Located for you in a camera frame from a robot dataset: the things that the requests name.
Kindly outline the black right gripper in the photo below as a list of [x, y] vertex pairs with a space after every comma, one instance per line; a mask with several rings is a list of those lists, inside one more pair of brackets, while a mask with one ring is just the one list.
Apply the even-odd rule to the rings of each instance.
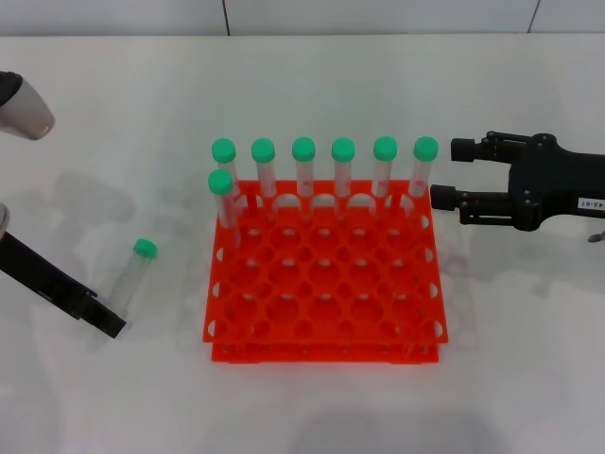
[[604, 217], [604, 157], [566, 150], [552, 134], [488, 131], [477, 143], [455, 138], [451, 159], [510, 164], [509, 195], [432, 185], [432, 208], [458, 210], [463, 225], [513, 225], [532, 232], [556, 216]]

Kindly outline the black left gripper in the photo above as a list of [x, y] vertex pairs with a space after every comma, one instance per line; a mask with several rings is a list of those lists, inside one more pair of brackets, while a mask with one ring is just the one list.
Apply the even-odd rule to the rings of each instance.
[[1, 271], [46, 301], [115, 339], [126, 321], [104, 306], [96, 293], [75, 280], [10, 233], [1, 238]]

